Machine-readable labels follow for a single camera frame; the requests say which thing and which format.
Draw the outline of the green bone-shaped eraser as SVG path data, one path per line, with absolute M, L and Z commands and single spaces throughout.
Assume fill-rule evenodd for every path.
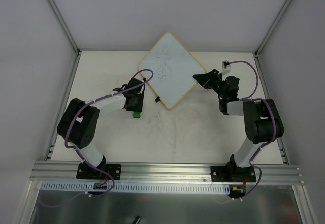
M 133 112 L 132 117 L 136 119 L 141 118 L 141 112 Z

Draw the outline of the yellow framed whiteboard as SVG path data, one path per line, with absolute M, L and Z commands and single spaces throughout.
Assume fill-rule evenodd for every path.
M 150 49 L 138 70 L 167 109 L 173 109 L 197 85 L 193 75 L 207 73 L 171 32 Z

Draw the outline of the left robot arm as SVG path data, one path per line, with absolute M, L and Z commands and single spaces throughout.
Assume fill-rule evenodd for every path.
M 72 99 L 58 126 L 60 135 L 68 148 L 76 151 L 88 172 L 94 178 L 101 178 L 106 172 L 106 159 L 92 142 L 100 114 L 125 109 L 139 117 L 143 108 L 145 79 L 131 78 L 128 84 L 114 89 L 108 98 L 98 102 Z

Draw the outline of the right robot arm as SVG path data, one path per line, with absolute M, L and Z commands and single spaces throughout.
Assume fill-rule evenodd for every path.
M 204 89 L 211 89 L 219 98 L 219 110 L 228 116 L 242 116 L 246 138 L 225 166 L 212 166 L 213 182 L 256 182 L 254 159 L 264 147 L 282 137 L 284 126 L 272 99 L 238 98 L 240 79 L 213 69 L 193 78 Z

